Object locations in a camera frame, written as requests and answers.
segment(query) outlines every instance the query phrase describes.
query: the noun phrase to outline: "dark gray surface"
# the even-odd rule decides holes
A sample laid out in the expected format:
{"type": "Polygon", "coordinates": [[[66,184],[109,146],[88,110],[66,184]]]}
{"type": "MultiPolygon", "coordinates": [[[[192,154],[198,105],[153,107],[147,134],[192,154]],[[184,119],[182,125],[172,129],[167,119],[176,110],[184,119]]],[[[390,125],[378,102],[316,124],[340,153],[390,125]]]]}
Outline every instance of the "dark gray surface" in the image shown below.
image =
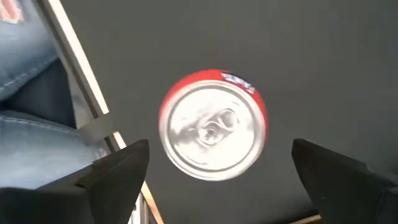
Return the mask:
{"type": "Polygon", "coordinates": [[[304,138],[398,171],[398,3],[62,0],[127,143],[149,139],[149,184],[166,224],[274,223],[313,210],[290,156],[304,138]],[[247,78],[269,140],[242,176],[204,182],[167,159],[157,114],[197,70],[247,78]]]}

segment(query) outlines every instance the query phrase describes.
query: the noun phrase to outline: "jeans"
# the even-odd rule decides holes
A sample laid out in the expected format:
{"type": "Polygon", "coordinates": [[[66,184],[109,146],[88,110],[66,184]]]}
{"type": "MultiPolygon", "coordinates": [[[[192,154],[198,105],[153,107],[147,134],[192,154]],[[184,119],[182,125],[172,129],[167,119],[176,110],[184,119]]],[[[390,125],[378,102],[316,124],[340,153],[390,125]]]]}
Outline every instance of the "jeans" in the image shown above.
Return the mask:
{"type": "Polygon", "coordinates": [[[75,131],[67,74],[30,0],[0,21],[0,187],[35,189],[103,154],[75,131]]]}

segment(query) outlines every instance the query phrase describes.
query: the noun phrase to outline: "soda can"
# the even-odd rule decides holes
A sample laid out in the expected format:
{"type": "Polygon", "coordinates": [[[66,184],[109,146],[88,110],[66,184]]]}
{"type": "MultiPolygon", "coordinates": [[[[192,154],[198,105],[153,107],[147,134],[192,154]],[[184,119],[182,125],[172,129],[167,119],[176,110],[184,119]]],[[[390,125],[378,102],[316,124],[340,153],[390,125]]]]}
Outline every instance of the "soda can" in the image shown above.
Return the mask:
{"type": "Polygon", "coordinates": [[[242,174],[261,155],[267,111],[259,92],[224,70],[202,70],[179,80],[159,112],[159,133],[169,159],[201,180],[242,174]]]}

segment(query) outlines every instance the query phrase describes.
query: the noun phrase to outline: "can rim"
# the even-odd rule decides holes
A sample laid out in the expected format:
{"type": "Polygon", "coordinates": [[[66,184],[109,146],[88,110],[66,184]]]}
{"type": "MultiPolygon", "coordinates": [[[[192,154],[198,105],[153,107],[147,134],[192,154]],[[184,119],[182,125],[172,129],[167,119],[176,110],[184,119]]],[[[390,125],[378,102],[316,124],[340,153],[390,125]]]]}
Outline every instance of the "can rim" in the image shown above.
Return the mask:
{"type": "Polygon", "coordinates": [[[257,161],[258,157],[261,155],[261,152],[264,147],[264,142],[267,138],[266,119],[259,105],[253,99],[253,97],[250,96],[249,93],[237,87],[236,85],[220,80],[202,80],[194,82],[182,87],[178,92],[176,92],[173,97],[169,98],[169,102],[166,102],[165,108],[163,108],[159,120],[159,131],[164,150],[169,159],[173,162],[173,164],[176,167],[178,167],[181,171],[192,177],[202,180],[210,180],[210,181],[221,181],[221,180],[232,179],[245,172],[249,167],[251,167],[257,161]],[[219,87],[226,88],[229,89],[232,92],[232,94],[236,94],[237,96],[239,95],[240,96],[239,98],[243,100],[244,103],[247,103],[250,106],[249,109],[252,112],[253,120],[260,122],[260,124],[255,124],[255,125],[257,127],[258,126],[264,127],[264,128],[259,128],[260,133],[256,133],[260,136],[262,140],[256,141],[255,139],[253,141],[250,150],[248,150],[248,153],[244,158],[242,158],[239,162],[232,165],[231,167],[222,170],[206,170],[201,167],[197,167],[194,164],[189,163],[188,161],[182,159],[181,156],[178,155],[178,152],[174,149],[172,143],[170,142],[170,139],[166,137],[168,135],[167,132],[162,131],[169,128],[170,115],[172,114],[172,112],[178,105],[178,102],[182,99],[182,97],[189,94],[190,92],[194,92],[198,88],[201,88],[205,85],[214,86],[218,88],[219,87]]]}

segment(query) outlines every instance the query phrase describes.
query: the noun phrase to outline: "can lid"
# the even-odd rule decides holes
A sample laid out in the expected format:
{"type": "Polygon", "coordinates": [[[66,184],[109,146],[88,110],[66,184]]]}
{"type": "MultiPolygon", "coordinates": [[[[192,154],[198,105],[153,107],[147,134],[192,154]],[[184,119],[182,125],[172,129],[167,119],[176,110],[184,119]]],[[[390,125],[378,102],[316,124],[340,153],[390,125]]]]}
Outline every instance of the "can lid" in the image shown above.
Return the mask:
{"type": "Polygon", "coordinates": [[[259,105],[244,89],[224,80],[182,86],[160,114],[160,137],[168,157],[198,179],[242,174],[259,157],[265,136],[266,119],[259,105]]]}

